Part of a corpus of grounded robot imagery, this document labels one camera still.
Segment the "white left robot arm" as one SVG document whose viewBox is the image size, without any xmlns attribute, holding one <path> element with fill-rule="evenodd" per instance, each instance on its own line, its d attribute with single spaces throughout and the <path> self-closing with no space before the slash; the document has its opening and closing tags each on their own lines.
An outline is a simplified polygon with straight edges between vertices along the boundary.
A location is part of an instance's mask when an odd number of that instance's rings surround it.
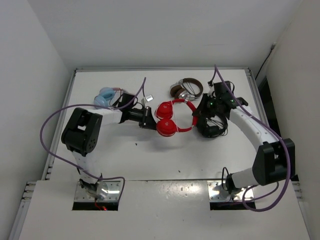
<svg viewBox="0 0 320 240">
<path fill-rule="evenodd" d="M 146 105 L 154 99 L 153 96 L 143 97 L 141 109 L 134 107 L 135 98 L 125 93 L 115 106 L 98 105 L 97 109 L 89 110 L 77 107 L 62 132 L 61 141 L 75 158 L 80 186 L 92 197 L 101 198 L 107 194 L 107 184 L 102 180 L 102 173 L 92 155 L 101 127 L 133 121 L 140 128 L 156 129 L 151 108 Z"/>
</svg>

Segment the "red wireless headphones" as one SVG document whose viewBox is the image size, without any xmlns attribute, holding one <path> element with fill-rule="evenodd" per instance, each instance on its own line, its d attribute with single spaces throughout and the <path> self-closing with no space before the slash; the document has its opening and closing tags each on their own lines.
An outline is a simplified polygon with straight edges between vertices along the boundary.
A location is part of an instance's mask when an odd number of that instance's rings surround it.
<svg viewBox="0 0 320 240">
<path fill-rule="evenodd" d="M 180 128 L 175 119 L 174 105 L 185 104 L 192 112 L 192 123 L 190 127 Z M 158 105 L 155 110 L 155 117 L 158 119 L 156 123 L 156 131 L 163 137 L 172 137 L 175 133 L 186 133 L 191 131 L 198 123 L 198 117 L 194 115 L 196 111 L 195 105 L 186 99 L 177 98 L 170 101 L 164 101 Z"/>
</svg>

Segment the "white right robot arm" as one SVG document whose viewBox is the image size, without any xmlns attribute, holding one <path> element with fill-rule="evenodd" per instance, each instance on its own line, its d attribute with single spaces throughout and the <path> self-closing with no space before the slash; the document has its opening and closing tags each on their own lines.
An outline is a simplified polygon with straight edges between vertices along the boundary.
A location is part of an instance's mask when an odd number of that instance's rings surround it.
<svg viewBox="0 0 320 240">
<path fill-rule="evenodd" d="M 251 168 L 229 173 L 223 187 L 229 194 L 248 186 L 265 186 L 296 174 L 295 144 L 275 134 L 257 120 L 242 98 L 233 98 L 228 91 L 231 82 L 210 83 L 211 90 L 202 96 L 194 115 L 196 127 L 205 138 L 213 139 L 228 129 L 228 122 L 235 124 L 251 142 L 256 156 Z"/>
</svg>

